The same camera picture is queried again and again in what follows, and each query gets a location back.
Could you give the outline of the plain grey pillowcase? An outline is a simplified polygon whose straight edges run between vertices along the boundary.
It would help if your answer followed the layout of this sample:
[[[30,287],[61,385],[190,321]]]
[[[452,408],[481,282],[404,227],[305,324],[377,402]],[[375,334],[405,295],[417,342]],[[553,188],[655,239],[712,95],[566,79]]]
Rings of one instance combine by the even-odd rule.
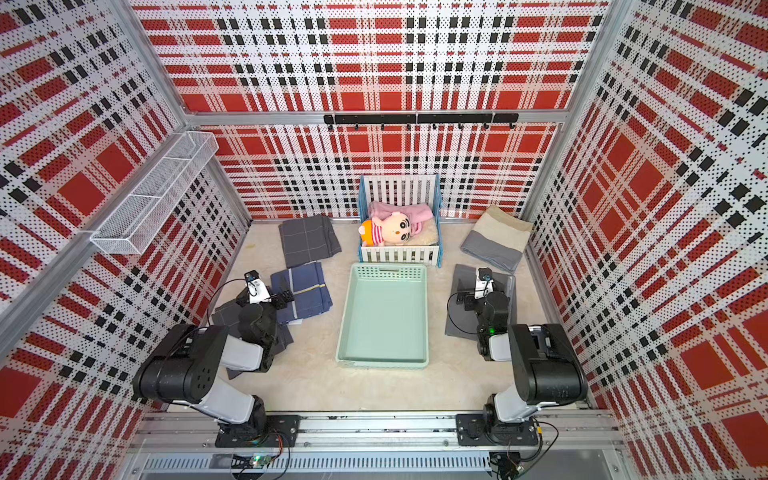
[[[459,264],[454,268],[446,301],[444,333],[476,340],[478,329],[486,337],[505,334],[516,322],[516,278]]]

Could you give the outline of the navy blue striped pillowcase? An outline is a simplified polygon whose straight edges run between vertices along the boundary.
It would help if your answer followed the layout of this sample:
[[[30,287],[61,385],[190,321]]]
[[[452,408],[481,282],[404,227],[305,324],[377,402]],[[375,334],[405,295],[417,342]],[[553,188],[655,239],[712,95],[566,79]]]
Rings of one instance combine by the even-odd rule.
[[[277,321],[282,325],[301,323],[328,312],[333,306],[320,262],[273,273],[270,282],[275,294],[290,293],[293,298],[277,311]]]

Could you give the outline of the beige and grey pillowcase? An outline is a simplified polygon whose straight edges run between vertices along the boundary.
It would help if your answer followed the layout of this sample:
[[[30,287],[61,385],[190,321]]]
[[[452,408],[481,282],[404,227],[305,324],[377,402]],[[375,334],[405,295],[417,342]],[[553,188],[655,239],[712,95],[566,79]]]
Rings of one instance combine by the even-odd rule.
[[[533,224],[490,206],[474,224],[460,250],[490,268],[514,274],[521,263]]]

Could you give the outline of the mint green plastic basket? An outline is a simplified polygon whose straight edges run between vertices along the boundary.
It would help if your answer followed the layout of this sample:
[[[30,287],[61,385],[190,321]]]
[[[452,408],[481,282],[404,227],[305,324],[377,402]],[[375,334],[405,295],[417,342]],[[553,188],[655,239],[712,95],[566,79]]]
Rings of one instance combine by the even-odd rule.
[[[429,364],[427,267],[355,263],[335,360],[350,368],[423,369]]]

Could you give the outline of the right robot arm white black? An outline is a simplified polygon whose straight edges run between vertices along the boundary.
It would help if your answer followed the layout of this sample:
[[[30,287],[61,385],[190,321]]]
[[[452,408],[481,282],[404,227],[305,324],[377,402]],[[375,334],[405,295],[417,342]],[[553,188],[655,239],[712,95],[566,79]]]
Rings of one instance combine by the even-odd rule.
[[[475,313],[478,353],[487,362],[513,367],[513,383],[488,397],[480,414],[458,414],[461,446],[539,447],[542,434],[535,417],[544,409],[586,399],[585,374],[564,329],[555,323],[519,324],[513,298],[501,291],[452,295]]]

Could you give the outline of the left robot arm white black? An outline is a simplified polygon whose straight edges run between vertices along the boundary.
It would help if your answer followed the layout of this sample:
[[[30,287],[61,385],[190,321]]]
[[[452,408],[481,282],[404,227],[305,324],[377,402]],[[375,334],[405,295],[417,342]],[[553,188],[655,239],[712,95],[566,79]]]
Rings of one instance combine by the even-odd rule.
[[[266,373],[284,350],[277,312],[293,301],[280,292],[248,303],[237,314],[236,336],[227,325],[173,327],[139,367],[132,385],[145,399],[180,404],[213,418],[215,446],[277,447],[296,444],[300,417],[269,415],[257,395],[246,394],[218,375],[220,368]]]

